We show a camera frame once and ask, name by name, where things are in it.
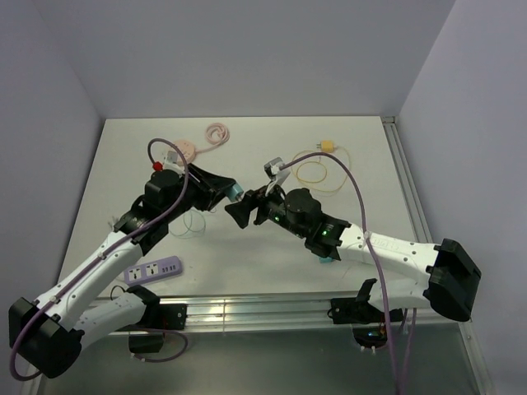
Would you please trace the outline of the aluminium side rail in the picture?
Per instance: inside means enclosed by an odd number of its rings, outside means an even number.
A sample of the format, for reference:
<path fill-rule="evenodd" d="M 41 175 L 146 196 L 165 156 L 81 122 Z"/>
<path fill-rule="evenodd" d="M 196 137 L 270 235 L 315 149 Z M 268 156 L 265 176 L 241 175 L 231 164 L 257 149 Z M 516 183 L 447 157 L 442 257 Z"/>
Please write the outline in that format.
<path fill-rule="evenodd" d="M 412 223 L 413 233 L 418 242 L 431 243 L 431 233 L 403 150 L 402 141 L 399 137 L 396 118 L 382 117 L 381 122 L 385 130 L 396 172 L 403 190 L 404 201 Z"/>

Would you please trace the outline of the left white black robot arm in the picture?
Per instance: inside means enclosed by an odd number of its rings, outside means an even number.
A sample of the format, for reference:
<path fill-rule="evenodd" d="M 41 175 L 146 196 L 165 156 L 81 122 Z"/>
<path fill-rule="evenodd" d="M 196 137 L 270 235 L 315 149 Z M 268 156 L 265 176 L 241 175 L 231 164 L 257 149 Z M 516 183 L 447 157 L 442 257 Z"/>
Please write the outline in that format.
<path fill-rule="evenodd" d="M 23 357 L 52 379 L 68 370 L 81 352 L 107 334 L 127 326 L 154 328 L 160 298 L 141 285 L 96 308 L 91 303 L 125 269 L 146 256 L 169 233 L 169 224 L 195 208 L 212 210 L 222 199 L 235 202 L 243 193 L 232 178 L 195 165 L 179 172 L 154 172 L 144 192 L 123 214 L 101 246 L 50 290 L 29 301 L 17 300 L 8 311 L 10 371 Z"/>

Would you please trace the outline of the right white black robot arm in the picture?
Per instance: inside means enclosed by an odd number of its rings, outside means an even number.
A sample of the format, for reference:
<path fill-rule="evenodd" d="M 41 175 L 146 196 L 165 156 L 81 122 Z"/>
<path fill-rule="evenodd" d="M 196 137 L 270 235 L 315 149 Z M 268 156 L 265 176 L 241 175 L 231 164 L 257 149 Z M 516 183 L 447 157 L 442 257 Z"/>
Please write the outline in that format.
<path fill-rule="evenodd" d="M 240 228 L 253 222 L 271 221 L 303 240 L 305 247 L 320 258 L 352 261 L 380 267 L 401 277 L 386 281 L 366 280 L 357 300 L 358 315 L 375 320 L 385 307 L 391 309 L 433 309 L 457 322 L 470 320 L 482 272 L 456 240 L 422 244 L 365 232 L 323 213 L 319 201 L 305 188 L 284 193 L 275 188 L 249 191 L 226 212 Z"/>

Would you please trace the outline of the purple power strip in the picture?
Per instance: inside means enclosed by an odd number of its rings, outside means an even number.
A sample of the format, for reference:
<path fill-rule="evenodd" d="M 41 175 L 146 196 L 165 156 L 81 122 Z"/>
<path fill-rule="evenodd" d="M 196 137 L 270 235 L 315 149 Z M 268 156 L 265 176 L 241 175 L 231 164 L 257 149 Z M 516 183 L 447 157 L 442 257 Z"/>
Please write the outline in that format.
<path fill-rule="evenodd" d="M 176 256 L 170 256 L 129 267 L 123 272 L 123 275 L 125 284 L 136 286 L 175 277 L 182 272 L 181 260 Z"/>

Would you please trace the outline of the yellow charger plug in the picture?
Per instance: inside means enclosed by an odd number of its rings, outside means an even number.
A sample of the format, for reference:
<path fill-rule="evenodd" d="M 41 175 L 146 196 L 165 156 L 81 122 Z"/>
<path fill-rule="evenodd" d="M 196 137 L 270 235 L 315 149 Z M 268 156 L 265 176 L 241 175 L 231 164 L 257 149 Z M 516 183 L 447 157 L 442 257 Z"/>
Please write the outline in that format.
<path fill-rule="evenodd" d="M 322 140 L 316 144 L 319 151 L 324 153 L 333 153 L 336 150 L 336 146 L 331 140 Z"/>

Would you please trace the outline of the round pink power strip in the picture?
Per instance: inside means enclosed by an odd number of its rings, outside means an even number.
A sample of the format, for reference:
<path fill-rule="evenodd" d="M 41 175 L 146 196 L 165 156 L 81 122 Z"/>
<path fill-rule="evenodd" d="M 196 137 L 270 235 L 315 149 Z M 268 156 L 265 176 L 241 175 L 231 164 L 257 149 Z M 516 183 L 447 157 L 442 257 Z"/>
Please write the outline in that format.
<path fill-rule="evenodd" d="M 197 155 L 196 146 L 188 140 L 178 140 L 174 142 L 174 145 L 178 148 L 177 151 L 171 150 L 167 152 L 167 159 L 177 165 L 182 165 L 183 160 L 187 164 L 194 161 Z"/>

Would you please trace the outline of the aluminium front rail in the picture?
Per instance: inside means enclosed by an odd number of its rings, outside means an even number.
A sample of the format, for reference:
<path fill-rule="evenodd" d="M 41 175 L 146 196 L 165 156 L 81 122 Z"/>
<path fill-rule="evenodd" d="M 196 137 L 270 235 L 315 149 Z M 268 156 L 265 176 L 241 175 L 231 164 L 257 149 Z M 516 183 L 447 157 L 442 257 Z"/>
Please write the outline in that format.
<path fill-rule="evenodd" d="M 329 328 L 333 298 L 355 298 L 354 293 L 242 295 L 225 298 L 158 298 L 149 290 L 123 293 L 114 300 L 97 300 L 78 312 L 66 313 L 52 304 L 46 315 L 66 330 L 78 330 L 82 344 L 93 342 L 142 320 L 152 319 L 161 304 L 186 304 L 183 332 L 262 332 Z"/>

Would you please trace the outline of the teal charger plug with cable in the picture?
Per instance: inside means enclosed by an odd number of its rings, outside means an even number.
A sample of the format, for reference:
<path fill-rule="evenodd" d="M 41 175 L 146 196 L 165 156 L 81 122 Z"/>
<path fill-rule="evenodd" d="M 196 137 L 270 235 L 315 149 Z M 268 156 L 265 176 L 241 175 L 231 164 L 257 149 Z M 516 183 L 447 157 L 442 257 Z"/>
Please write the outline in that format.
<path fill-rule="evenodd" d="M 244 190 L 239 184 L 232 185 L 226 192 L 231 202 L 239 202 L 244 196 Z"/>

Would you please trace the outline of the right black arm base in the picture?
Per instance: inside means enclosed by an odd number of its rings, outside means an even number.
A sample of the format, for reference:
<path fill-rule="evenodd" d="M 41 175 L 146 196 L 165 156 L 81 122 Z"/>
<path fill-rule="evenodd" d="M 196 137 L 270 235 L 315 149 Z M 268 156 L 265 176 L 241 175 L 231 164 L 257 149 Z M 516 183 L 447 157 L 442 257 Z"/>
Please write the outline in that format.
<path fill-rule="evenodd" d="M 366 302 L 357 302 L 355 298 L 333 298 L 326 314 L 336 325 L 359 324 L 359 328 L 352 330 L 359 346 L 379 348 L 388 341 L 384 313 Z"/>

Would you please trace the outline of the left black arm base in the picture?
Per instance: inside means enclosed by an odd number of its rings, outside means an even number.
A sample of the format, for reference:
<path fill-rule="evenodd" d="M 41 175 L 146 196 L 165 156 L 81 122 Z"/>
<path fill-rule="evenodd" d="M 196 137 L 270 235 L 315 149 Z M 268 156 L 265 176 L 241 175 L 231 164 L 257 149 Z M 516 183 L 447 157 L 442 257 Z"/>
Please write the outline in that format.
<path fill-rule="evenodd" d="M 126 326 L 131 356 L 148 363 L 168 362 L 182 356 L 189 347 L 189 339 L 183 333 L 187 309 L 186 304 L 161 304 L 152 319 Z M 176 340 L 179 349 L 170 356 L 159 356 L 169 340 Z"/>

